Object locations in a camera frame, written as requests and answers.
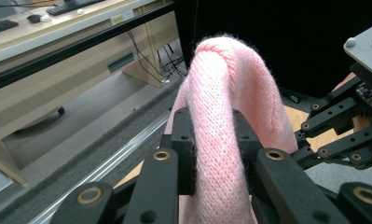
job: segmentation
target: keyboard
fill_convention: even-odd
[[[14,21],[9,20],[0,21],[0,32],[11,29],[16,26],[18,26],[18,23]]]
[[[74,11],[102,1],[104,0],[71,0],[64,2],[61,6],[49,8],[46,10],[46,12],[51,16],[58,16],[63,13]]]

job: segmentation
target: knit fabric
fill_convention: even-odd
[[[261,57],[240,40],[202,41],[174,102],[188,107],[197,147],[195,194],[182,197],[181,223],[253,223],[232,109],[246,117],[264,147],[297,149],[275,80]]]

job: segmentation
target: silver metal strip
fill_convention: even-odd
[[[167,111],[162,114],[159,118],[154,120],[151,124],[149,124],[145,129],[143,129],[140,133],[138,133],[135,137],[133,137],[124,147],[120,148],[111,158],[107,161],[102,163],[98,168],[92,171],[89,175],[87,175],[84,179],[78,182],[75,186],[69,189],[60,199],[58,199],[55,203],[51,204],[46,210],[40,213],[37,217],[35,217],[29,224],[42,224],[42,223],[49,223],[50,219],[54,215],[55,211],[57,211],[58,207],[60,206],[61,202],[67,197],[69,193],[71,193],[74,189],[78,188],[80,185],[92,182],[92,181],[99,181],[103,177],[105,177],[110,171],[112,171],[116,166],[118,166],[122,161],[124,161],[130,154],[136,150],[142,143],[147,140],[148,137],[151,136],[157,129],[159,129],[165,122],[168,120],[171,112]]]

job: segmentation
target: bolt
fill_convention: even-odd
[[[349,38],[345,44],[346,48],[353,48],[356,46],[356,39],[354,37]]]

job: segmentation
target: black backdrop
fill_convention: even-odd
[[[372,26],[372,1],[197,2],[194,43],[234,35],[257,49],[282,90],[317,98],[349,74],[354,60],[344,52],[346,40]]]

